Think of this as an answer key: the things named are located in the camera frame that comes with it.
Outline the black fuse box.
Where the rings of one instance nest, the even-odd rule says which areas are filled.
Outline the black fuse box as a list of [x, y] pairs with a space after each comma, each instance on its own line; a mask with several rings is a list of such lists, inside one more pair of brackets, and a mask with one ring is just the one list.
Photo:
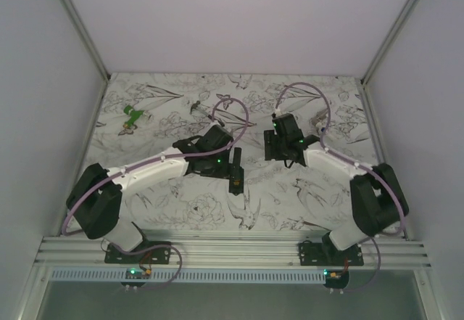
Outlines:
[[242, 174], [229, 178], [228, 192], [235, 196], [244, 193], [244, 176]]

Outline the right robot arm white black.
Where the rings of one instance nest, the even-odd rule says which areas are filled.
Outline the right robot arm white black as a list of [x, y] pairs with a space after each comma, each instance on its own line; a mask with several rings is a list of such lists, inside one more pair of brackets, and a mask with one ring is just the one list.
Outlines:
[[325, 146], [321, 137], [304, 136], [291, 113], [273, 113], [272, 123], [274, 129], [264, 132], [266, 160], [281, 160], [287, 168], [299, 164], [349, 185], [351, 216], [322, 238], [321, 255], [327, 264], [340, 264], [347, 249], [395, 223], [404, 229], [410, 209], [390, 165], [350, 160]]

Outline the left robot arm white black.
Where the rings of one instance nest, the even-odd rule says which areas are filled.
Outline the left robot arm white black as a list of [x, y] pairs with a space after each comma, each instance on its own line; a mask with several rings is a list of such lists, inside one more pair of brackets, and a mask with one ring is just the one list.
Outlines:
[[137, 163], [104, 168], [88, 166], [67, 198], [66, 221], [75, 219], [79, 232], [90, 240], [106, 239], [131, 263], [148, 254], [146, 239], [134, 222], [120, 217], [124, 199], [163, 181], [189, 174], [228, 181], [232, 195], [244, 192], [241, 149], [234, 147], [231, 133], [212, 123], [202, 135], [179, 140], [158, 155]]

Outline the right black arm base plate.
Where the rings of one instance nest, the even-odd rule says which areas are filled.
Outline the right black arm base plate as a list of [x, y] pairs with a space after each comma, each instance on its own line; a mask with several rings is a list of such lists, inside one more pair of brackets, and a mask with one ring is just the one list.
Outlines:
[[357, 245], [340, 251], [335, 247], [329, 247], [322, 242], [309, 240], [298, 244], [298, 256], [301, 266], [363, 266], [363, 253]]

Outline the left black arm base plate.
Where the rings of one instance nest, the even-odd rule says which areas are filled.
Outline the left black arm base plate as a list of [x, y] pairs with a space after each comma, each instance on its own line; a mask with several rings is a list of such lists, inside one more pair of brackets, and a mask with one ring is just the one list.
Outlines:
[[145, 241], [137, 246], [132, 254], [121, 253], [114, 245], [109, 245], [105, 252], [106, 264], [162, 264], [170, 260], [170, 242]]

